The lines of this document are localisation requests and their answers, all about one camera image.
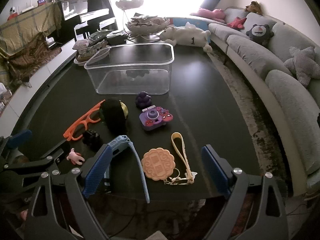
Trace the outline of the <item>pink pig figurine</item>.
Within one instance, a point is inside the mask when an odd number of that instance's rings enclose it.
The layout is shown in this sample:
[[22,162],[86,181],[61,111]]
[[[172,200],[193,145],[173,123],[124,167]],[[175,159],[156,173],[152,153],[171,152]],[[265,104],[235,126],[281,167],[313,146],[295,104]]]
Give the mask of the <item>pink pig figurine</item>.
[[85,162],[85,159],[78,152],[75,152],[74,148],[71,148],[71,151],[67,155],[67,160],[70,160],[73,165],[82,165]]

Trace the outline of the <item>orange plastic glasses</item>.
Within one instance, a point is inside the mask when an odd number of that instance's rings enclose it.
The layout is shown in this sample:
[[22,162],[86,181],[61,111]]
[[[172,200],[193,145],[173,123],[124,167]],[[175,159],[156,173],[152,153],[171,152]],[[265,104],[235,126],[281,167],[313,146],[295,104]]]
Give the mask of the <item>orange plastic glasses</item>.
[[78,141],[80,140],[83,135],[77,135],[80,129],[84,129],[84,131],[88,130],[89,124],[96,124],[101,121],[101,117],[99,114],[100,106],[105,100],[100,101],[94,107],[92,107],[88,112],[78,118],[75,122],[69,126],[66,131],[63,133],[63,137],[67,141]]

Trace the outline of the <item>small black toy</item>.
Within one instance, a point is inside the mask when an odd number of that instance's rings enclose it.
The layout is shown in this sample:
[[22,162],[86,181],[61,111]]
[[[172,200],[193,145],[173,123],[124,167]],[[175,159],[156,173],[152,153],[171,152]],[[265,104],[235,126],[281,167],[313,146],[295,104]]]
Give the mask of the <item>small black toy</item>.
[[84,131],[82,134],[82,142],[92,151],[98,152],[103,145],[100,135],[94,130]]

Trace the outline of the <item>black and gold round object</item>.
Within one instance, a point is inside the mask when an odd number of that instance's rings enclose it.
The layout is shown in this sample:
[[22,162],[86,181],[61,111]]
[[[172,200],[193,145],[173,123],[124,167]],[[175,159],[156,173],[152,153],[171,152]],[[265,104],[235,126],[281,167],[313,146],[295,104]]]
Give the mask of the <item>black and gold round object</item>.
[[107,99],[99,107],[100,118],[113,138],[127,134],[127,117],[129,110],[125,103],[118,99]]

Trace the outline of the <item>purple spider-man toy camera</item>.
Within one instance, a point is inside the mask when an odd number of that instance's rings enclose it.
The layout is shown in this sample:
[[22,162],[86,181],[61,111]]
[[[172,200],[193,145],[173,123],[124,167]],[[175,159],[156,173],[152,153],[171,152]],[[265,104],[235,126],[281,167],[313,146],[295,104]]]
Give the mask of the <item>purple spider-man toy camera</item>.
[[173,115],[169,113],[167,109],[155,105],[143,109],[139,116],[142,127],[146,131],[166,125],[171,122],[173,118]]

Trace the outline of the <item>purple grape toy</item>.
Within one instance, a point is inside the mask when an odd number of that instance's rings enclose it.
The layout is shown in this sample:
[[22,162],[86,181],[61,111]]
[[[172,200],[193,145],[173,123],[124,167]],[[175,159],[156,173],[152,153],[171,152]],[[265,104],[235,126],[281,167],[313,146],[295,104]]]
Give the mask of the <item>purple grape toy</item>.
[[135,105],[138,109],[145,109],[152,105],[152,97],[145,91],[136,96]]

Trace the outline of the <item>plaid cloth covered cabinet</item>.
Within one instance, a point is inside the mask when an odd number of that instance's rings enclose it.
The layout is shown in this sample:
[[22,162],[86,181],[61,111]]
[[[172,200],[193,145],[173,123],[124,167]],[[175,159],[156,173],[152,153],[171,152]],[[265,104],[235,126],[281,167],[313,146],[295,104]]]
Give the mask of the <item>plaid cloth covered cabinet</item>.
[[61,28],[57,3],[47,3],[1,25],[1,83],[16,86],[29,79],[62,51],[46,38]]

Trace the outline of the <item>floral basket on plate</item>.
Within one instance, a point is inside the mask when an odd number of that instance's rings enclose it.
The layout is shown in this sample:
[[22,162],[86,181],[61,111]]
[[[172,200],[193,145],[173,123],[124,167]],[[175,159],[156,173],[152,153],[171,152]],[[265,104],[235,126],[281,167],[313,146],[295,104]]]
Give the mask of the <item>floral basket on plate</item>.
[[85,40],[78,40],[72,48],[73,50],[76,50],[74,63],[83,66],[98,51],[107,47],[108,42],[104,39],[100,41],[92,41],[89,38]]

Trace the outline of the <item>clear plastic storage bin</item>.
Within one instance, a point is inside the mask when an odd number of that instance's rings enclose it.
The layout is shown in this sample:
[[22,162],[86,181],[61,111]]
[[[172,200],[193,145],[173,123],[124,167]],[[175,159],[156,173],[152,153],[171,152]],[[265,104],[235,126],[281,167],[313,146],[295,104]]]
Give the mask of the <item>clear plastic storage bin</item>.
[[101,95],[163,95],[170,89],[174,47],[168,43],[132,43],[98,51],[84,65]]

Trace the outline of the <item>black box on table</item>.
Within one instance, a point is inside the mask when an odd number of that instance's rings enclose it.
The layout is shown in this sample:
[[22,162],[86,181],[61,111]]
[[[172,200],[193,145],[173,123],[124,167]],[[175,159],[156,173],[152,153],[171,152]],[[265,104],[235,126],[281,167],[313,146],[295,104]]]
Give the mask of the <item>black box on table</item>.
[[127,35],[116,35],[116,36],[110,36],[106,38],[107,44],[109,46],[117,46],[121,44],[126,44],[127,41]]

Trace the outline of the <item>grey curved sofa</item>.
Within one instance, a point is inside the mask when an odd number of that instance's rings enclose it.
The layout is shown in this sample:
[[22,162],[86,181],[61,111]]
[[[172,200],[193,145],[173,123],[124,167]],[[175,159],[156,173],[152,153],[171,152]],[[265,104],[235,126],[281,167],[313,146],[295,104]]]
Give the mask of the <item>grey curved sofa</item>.
[[[225,23],[199,17],[208,24],[211,40],[242,72],[266,107],[283,145],[291,173],[293,193],[319,190],[319,79],[304,87],[285,66],[290,47],[315,49],[311,39],[275,18],[229,7]],[[227,26],[236,17],[247,20],[244,29]],[[274,32],[266,47],[249,39],[254,24],[268,24]]]

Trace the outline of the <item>grey star cushion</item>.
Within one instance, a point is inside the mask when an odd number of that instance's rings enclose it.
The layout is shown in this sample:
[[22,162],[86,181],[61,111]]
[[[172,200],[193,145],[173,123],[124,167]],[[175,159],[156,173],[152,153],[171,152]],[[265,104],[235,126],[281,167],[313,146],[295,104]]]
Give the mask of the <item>grey star cushion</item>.
[[290,47],[292,56],[284,62],[284,66],[296,76],[297,80],[306,88],[312,79],[319,79],[319,64],[315,61],[315,49],[307,47],[299,49]]

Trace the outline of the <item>white sheep plush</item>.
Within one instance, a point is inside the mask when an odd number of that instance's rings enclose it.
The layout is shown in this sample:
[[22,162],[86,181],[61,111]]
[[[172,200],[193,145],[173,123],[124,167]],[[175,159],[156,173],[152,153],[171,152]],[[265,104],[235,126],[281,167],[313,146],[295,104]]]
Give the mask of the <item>white sheep plush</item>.
[[168,26],[159,36],[161,41],[172,46],[201,47],[205,53],[211,53],[212,47],[209,45],[211,32],[202,30],[194,24],[187,22],[184,27]]

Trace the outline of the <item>black piano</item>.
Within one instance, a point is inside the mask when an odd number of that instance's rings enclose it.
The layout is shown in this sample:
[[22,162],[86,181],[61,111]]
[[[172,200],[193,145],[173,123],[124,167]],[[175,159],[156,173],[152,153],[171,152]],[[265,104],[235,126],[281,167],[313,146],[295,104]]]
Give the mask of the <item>black piano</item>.
[[74,27],[92,19],[106,20],[114,16],[110,3],[103,0],[63,0],[58,3],[62,14],[56,40],[66,43],[74,39]]

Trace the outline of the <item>white fruit bowl with snacks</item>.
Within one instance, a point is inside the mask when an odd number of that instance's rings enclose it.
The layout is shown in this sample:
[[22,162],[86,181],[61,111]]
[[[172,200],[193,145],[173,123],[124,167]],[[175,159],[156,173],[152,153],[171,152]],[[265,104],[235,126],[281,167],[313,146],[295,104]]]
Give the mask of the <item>white fruit bowl with snacks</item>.
[[132,17],[131,20],[126,23],[126,27],[133,34],[150,35],[164,30],[169,24],[170,20],[167,18],[142,15]]

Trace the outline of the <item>red star plush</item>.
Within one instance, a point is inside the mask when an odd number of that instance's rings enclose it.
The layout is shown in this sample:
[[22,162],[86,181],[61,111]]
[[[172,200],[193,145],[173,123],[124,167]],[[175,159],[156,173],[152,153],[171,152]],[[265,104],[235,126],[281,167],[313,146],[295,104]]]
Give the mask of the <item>red star plush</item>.
[[241,30],[244,29],[244,23],[246,22],[247,18],[239,18],[236,17],[234,21],[227,23],[227,26],[232,28],[232,29],[236,29],[236,30]]

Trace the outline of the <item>white flower-shaped upper bowl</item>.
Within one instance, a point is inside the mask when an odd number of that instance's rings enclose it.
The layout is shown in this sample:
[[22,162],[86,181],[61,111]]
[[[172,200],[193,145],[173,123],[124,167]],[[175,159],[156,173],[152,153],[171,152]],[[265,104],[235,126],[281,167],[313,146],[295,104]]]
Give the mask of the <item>white flower-shaped upper bowl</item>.
[[136,9],[139,8],[143,5],[144,0],[119,0],[116,1],[116,6],[122,10],[130,10],[130,9]]

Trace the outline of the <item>pink plush toy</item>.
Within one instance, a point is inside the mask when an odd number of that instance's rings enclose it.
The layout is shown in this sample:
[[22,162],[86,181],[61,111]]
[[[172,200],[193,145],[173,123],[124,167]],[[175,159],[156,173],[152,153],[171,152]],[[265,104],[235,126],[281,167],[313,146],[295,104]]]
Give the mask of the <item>pink plush toy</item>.
[[210,11],[208,9],[200,8],[197,12],[191,13],[191,15],[215,20],[221,23],[225,23],[226,18],[226,14],[223,9],[214,9],[213,11]]

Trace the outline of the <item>brown lion plush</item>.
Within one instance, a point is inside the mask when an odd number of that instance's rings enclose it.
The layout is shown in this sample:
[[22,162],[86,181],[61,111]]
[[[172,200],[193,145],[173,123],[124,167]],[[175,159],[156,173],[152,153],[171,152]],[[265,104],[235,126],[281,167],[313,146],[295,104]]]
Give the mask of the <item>brown lion plush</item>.
[[252,13],[255,13],[255,14],[258,14],[258,15],[263,15],[263,12],[261,10],[261,6],[257,1],[252,1],[250,3],[250,5],[247,5],[245,7],[245,11],[252,12]]

